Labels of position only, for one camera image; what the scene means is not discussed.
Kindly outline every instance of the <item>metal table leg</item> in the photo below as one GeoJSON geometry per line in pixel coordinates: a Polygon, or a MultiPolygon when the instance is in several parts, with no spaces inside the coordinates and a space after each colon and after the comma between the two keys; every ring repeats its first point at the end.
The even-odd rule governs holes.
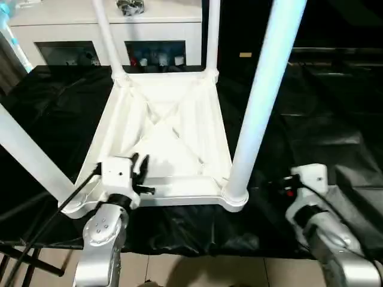
{"type": "MultiPolygon", "coordinates": [[[[9,247],[9,246],[0,246],[0,252],[8,255],[9,257],[15,258],[15,259],[19,259],[21,254],[22,254],[21,251],[14,249],[12,247],[9,247]]],[[[34,267],[37,267],[39,269],[42,269],[44,271],[47,271],[49,273],[55,274],[55,275],[60,276],[60,277],[64,275],[64,271],[61,270],[60,268],[57,268],[53,265],[50,265],[44,261],[41,261],[41,260],[34,258],[32,256],[29,256],[29,255],[24,256],[23,262],[30,264],[30,265],[33,265],[34,267]]]]}
{"type": "Polygon", "coordinates": [[[1,264],[0,264],[0,282],[1,282],[2,277],[4,276],[5,269],[7,269],[9,262],[10,262],[10,257],[7,255],[4,255],[4,257],[1,260],[1,264]]]}
{"type": "MultiPolygon", "coordinates": [[[[35,249],[32,254],[32,258],[38,259],[40,252],[41,252],[41,249],[35,249]]],[[[31,284],[32,276],[34,275],[34,271],[35,271],[35,266],[29,265],[24,276],[22,287],[29,287],[29,285],[31,284]]]]}

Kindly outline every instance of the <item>black cable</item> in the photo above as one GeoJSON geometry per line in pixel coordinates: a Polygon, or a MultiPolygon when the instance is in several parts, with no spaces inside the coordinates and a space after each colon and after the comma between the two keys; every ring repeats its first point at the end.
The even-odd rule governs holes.
{"type": "Polygon", "coordinates": [[[14,264],[10,275],[8,276],[7,281],[4,284],[4,287],[11,287],[13,284],[13,281],[15,279],[15,276],[17,274],[18,269],[20,268],[22,264],[22,260],[25,255],[28,254],[28,252],[32,249],[33,245],[36,243],[36,241],[42,236],[46,231],[48,231],[51,223],[55,219],[55,217],[65,208],[65,206],[68,205],[69,202],[85,187],[85,185],[88,184],[88,182],[92,179],[93,176],[100,174],[101,165],[98,164],[98,166],[94,169],[94,171],[84,180],[84,182],[76,188],[76,190],[60,205],[60,207],[52,214],[52,216],[43,223],[42,227],[36,232],[35,236],[29,241],[27,246],[25,247],[23,253],[18,258],[16,263],[14,264]]]}
{"type": "Polygon", "coordinates": [[[328,205],[331,210],[336,214],[336,216],[339,217],[339,219],[341,220],[341,222],[347,226],[347,228],[350,230],[351,234],[359,241],[359,245],[360,245],[360,249],[362,250],[362,252],[364,253],[364,257],[361,256],[360,254],[357,254],[356,252],[353,252],[351,251],[350,249],[346,248],[347,250],[349,250],[350,252],[354,253],[354,254],[357,254],[358,256],[361,256],[362,258],[368,260],[369,262],[371,262],[377,272],[379,273],[380,275],[380,281],[381,281],[381,286],[383,286],[383,277],[382,277],[382,274],[380,273],[380,270],[379,270],[379,266],[377,265],[377,263],[375,262],[373,256],[371,255],[370,253],[370,250],[367,248],[367,246],[361,241],[361,237],[358,235],[358,232],[355,230],[355,228],[353,226],[351,226],[351,224],[346,220],[346,218],[335,208],[335,206],[329,202],[323,195],[321,195],[318,191],[316,191],[315,189],[305,185],[303,182],[300,182],[301,184],[301,188],[307,188],[309,191],[313,192],[317,197],[319,197],[321,200],[323,200],[326,205],[328,205]]]}

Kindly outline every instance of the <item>white cabinet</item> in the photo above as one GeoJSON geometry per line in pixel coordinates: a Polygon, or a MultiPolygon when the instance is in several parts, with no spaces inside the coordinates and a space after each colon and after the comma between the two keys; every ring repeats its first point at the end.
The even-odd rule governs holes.
{"type": "MultiPolygon", "coordinates": [[[[155,65],[158,54],[169,65],[174,57],[201,64],[201,0],[146,0],[145,12],[133,17],[123,16],[115,0],[104,1],[124,65],[129,56],[155,65]]],[[[10,26],[33,66],[110,64],[91,0],[43,0],[17,10],[10,26]]]]}

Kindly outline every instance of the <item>table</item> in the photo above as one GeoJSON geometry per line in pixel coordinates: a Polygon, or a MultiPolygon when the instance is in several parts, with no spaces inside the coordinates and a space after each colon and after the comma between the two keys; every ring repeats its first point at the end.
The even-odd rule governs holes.
{"type": "MultiPolygon", "coordinates": [[[[112,87],[110,67],[37,66],[3,105],[72,180],[80,170],[112,87]]],[[[381,68],[289,66],[249,183],[242,212],[220,206],[145,207],[132,212],[123,252],[185,256],[243,255],[310,258],[299,249],[284,218],[286,206],[265,183],[290,167],[326,164],[328,199],[383,257],[383,76],[381,68]]],[[[218,93],[230,153],[250,91],[248,83],[222,75],[218,93]]],[[[37,212],[56,208],[47,195],[10,218],[4,213],[43,193],[4,150],[0,242],[23,245],[37,212]]],[[[81,249],[82,229],[92,214],[63,214],[36,247],[81,249]]]]}

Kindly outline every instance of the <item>white plastic stool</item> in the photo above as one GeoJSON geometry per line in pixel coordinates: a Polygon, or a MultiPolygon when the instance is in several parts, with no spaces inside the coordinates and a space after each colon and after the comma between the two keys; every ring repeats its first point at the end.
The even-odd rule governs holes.
{"type": "MultiPolygon", "coordinates": [[[[220,204],[240,211],[306,0],[273,2],[232,166],[215,87],[220,1],[210,0],[206,70],[169,74],[125,73],[103,1],[93,0],[93,5],[114,86],[76,184],[107,157],[138,152],[150,155],[144,185],[156,188],[154,195],[141,194],[141,206],[220,204]]],[[[2,106],[0,135],[0,144],[59,201],[74,190],[2,106]]]]}

